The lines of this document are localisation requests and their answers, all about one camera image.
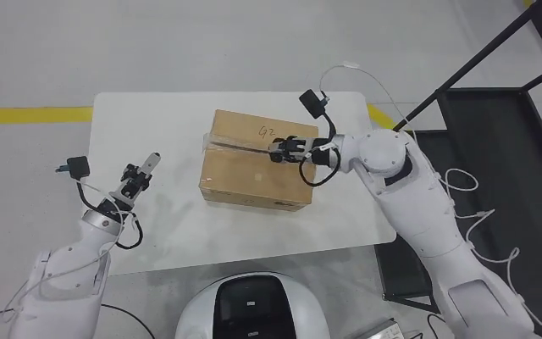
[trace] black metal frame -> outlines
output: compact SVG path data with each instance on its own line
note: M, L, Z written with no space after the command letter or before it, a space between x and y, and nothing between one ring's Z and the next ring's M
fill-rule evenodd
M400 303L401 305L421 309L421 310L426 311L426 312L440 314L439 308L437 307L437 304L434 301L433 294L430 293L429 295L422 295L422 296L418 296L418 297L429 297L429 301L431 302L431 304L428 305L426 303L419 303L419 302L415 302L413 300L409 300L406 297L396 297L396 296L390 295L390 294L384 294L382 296L382 298L385 301L388 301L388 302Z
M473 58L468 60L468 62L461 67L454 75L451 76L442 86L440 86L434 93L432 93L428 98L423 100L410 114L406 116L405 119L401 120L397 124L393 131L399 131L401 128L416 118L418 114L422 113L433 101L435 101L438 96L449 90L454 86L463 76L470 72L476 65L478 65L482 60L487 58L494 50L496 50L500 45L502 45L506 40L514 35L520 28L527 24L531 20L542 21L542 0L539 0L533 3L525 12L518 16L511 24L508 25L498 36L496 36L490 43L488 43L480 52L478 52ZM535 86L542 83L542 75L539 75L528 84L526 84L522 89L528 91Z

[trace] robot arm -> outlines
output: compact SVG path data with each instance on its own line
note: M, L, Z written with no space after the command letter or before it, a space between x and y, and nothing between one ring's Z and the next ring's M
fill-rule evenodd
M301 146L291 162L318 151L327 154L328 163L336 164L327 148L303 147L301 139L296 139ZM360 137L335 135L331 144L340 153L339 169L357 173L391 226L421 259L433 282L435 302L457 337L538 337L518 296L478 261L463 240L453 201L407 133L377 130Z
M25 294L16 307L12 338L94 336L111 261L104 248L118 240L124 227L117 207L126 214L133 209L138 195L148 188L151 172L159 161L160 155L153 153L142 166L129 164L119 189L110 193L114 204L103 199L79 221L81 240L37 256Z

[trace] concrete floor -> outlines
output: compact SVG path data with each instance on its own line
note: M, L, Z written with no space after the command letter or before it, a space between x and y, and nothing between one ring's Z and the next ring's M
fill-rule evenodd
M380 78L405 114L523 10L519 0L0 0L0 107L85 106L99 92L302 91L349 60ZM542 43L522 29L459 86L520 86L542 69ZM398 120L370 79L337 71L330 90L360 91ZM541 107L542 87L532 93ZM432 105L413 122L444 128ZM51 223L75 233L80 202L53 174L86 153L90 124L0 125L2 243L0 300L24 281L31 262L10 253L63 245ZM324 307L333 338L395 317L408 336L430 336L425 313L381 300L371 247L201 266L108 280L105 303L141 316L172 338L185 304L208 283L247 270L274 270L306 283ZM441 338L452 337L436 324ZM0 326L5 337L7 326ZM147 338L133 320L101 313L96 338Z

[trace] table surface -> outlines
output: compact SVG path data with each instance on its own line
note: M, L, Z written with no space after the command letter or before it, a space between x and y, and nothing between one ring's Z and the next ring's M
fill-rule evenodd
M216 109L316 125L298 100L300 92L102 93L94 102L88 182L112 191L128 163L140 164L151 152L162 160L135 211L143 243L115 248L110 275L165 270L294 253L392 242L395 231L353 171L339 173L315 188L312 204L298 212L250 208L203 200L198 188L204 153ZM331 92L327 112L340 133L371 131L364 96ZM318 169L317 179L329 169ZM86 190L91 203L101 197ZM126 227L122 243L137 234Z

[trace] brown cardboard box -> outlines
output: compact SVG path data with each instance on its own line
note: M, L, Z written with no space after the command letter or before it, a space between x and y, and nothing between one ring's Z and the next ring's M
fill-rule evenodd
M217 110L211 137L250 148L267 150L274 138L318 136L318 127ZM316 168L303 166L313 181ZM200 190L205 200L246 206L297 211L312 201L312 187L299 176L298 164L276 164L266 153L207 146Z

